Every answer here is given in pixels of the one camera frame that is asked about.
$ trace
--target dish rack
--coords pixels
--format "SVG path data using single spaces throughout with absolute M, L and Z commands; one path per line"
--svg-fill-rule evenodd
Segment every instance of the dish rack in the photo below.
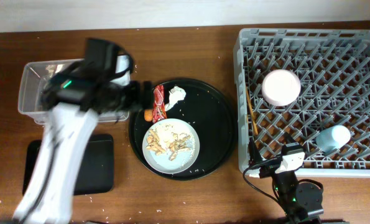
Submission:
M 233 59 L 241 172 L 254 132 L 248 90 L 263 158 L 280 154 L 288 132 L 307 150 L 298 176 L 370 177 L 370 30 L 243 29 Z M 270 105 L 262 96 L 262 81 L 275 69 L 291 70 L 301 81 L 299 97 L 287 106 Z M 323 153 L 315 138 L 337 124 L 351 131 L 351 140 Z

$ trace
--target wooden stick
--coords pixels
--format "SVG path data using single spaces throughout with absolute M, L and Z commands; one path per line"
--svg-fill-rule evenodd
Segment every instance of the wooden stick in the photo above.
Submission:
M 247 88 L 246 88 L 246 93 L 247 93 L 247 103 L 248 103 L 249 113 L 251 114 L 252 126 L 254 127 L 253 133 L 254 133 L 255 136 L 257 136 L 258 135 L 257 124 L 255 123 L 254 112 L 252 110 L 251 100 L 249 98 L 249 93 L 248 93 L 248 89 Z

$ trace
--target wire grid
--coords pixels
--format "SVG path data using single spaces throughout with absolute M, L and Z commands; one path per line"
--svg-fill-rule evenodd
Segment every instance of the wire grid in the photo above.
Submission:
M 246 88 L 256 115 L 256 144 L 266 159 L 280 153 L 284 132 L 307 150 L 305 167 L 370 169 L 370 44 L 352 40 L 321 42 L 306 48 L 275 45 L 258 38 L 243 48 Z M 264 77 L 275 69 L 293 71 L 301 94 L 285 107 L 264 101 Z M 248 114 L 249 136 L 253 126 Z M 344 125 L 351 140 L 322 153 L 315 138 L 323 129 Z

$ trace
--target snack wrapper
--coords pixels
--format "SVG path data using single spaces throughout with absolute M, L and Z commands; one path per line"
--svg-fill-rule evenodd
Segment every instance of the snack wrapper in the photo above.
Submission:
M 154 88 L 153 123 L 166 119 L 164 105 L 164 86 L 158 85 Z

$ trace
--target clear plastic bin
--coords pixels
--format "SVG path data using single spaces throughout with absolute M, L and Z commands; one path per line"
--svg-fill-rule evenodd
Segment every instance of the clear plastic bin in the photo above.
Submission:
M 40 96 L 45 84 L 56 73 L 66 69 L 71 63 L 78 60 L 81 59 L 31 62 L 25 65 L 17 104 L 19 112 L 33 118 L 37 124 L 45 124 L 47 116 L 40 104 Z M 126 68 L 126 64 L 126 56 L 118 57 L 116 71 L 120 72 L 119 68 Z M 129 80 L 129 72 L 127 72 L 125 76 L 113 80 L 113 82 L 119 85 L 126 85 L 129 83 Z M 99 116 L 99 122 L 125 121 L 128 117 L 129 112 L 127 111 L 103 113 Z

